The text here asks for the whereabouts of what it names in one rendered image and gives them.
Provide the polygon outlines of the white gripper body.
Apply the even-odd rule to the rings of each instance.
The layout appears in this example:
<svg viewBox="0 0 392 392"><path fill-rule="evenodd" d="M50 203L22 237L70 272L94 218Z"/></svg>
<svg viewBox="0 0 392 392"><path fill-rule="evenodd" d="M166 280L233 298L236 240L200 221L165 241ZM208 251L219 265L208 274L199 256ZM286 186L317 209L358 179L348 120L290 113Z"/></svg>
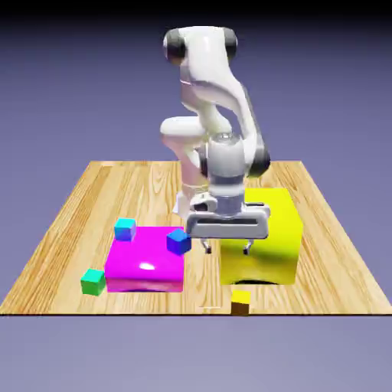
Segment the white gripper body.
<svg viewBox="0 0 392 392"><path fill-rule="evenodd" d="M270 206L261 202L243 203L238 212L223 214L192 211L186 231L199 239L262 240L269 235Z"/></svg>

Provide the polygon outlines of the small blue cube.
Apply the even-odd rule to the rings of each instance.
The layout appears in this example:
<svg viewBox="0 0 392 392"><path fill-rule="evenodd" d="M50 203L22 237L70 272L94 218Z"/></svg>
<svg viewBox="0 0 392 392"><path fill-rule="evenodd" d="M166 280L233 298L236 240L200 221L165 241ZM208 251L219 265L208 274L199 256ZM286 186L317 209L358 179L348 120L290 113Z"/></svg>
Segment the small blue cube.
<svg viewBox="0 0 392 392"><path fill-rule="evenodd" d="M167 234L167 249L177 255L183 255L191 249L191 238L181 228L177 228Z"/></svg>

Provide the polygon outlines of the small yellow cube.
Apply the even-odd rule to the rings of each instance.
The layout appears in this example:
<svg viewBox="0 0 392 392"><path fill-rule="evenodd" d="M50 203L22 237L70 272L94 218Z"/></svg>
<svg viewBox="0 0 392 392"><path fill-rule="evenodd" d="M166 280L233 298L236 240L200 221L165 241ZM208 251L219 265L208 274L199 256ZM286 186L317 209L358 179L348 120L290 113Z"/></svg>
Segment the small yellow cube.
<svg viewBox="0 0 392 392"><path fill-rule="evenodd" d="M235 316L249 315L250 297L250 291L235 289L231 295L230 314Z"/></svg>

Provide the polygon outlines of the small cyan cube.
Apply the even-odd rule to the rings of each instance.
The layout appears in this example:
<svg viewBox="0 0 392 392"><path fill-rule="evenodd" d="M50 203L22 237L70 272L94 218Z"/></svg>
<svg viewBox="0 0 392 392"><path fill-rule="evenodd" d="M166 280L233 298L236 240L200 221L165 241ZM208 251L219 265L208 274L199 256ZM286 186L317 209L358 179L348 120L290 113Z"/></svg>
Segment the small cyan cube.
<svg viewBox="0 0 392 392"><path fill-rule="evenodd" d="M132 241L136 235L136 220L119 217L114 225L114 237L118 241Z"/></svg>

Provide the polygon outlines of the small green cube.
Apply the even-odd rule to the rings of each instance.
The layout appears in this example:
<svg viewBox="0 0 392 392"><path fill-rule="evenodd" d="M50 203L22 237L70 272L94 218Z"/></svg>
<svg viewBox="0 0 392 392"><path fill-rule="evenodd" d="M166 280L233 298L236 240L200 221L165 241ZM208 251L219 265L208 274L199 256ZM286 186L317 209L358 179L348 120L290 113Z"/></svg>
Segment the small green cube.
<svg viewBox="0 0 392 392"><path fill-rule="evenodd" d="M99 296L106 285L104 272L98 269L88 269L80 279L82 293Z"/></svg>

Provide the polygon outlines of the large yellow box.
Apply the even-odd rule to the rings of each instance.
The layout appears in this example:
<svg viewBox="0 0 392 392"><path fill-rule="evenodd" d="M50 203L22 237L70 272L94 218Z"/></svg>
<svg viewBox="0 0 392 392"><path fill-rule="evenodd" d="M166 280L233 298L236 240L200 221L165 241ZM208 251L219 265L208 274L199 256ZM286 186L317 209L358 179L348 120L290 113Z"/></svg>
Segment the large yellow box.
<svg viewBox="0 0 392 392"><path fill-rule="evenodd" d="M245 201L263 202L270 207L269 236L255 240L249 254L245 240L220 242L220 283L275 283L291 285L302 239L303 224L285 188L248 188Z"/></svg>

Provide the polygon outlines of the large magenta box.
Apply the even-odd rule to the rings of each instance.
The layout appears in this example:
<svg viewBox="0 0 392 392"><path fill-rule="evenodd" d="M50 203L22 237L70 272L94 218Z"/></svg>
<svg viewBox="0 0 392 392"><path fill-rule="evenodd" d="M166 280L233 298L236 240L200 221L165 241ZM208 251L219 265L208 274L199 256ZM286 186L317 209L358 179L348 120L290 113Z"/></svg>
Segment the large magenta box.
<svg viewBox="0 0 392 392"><path fill-rule="evenodd" d="M185 255L166 247L167 234L177 228L137 227L132 241L114 239L104 266L107 291L182 292Z"/></svg>

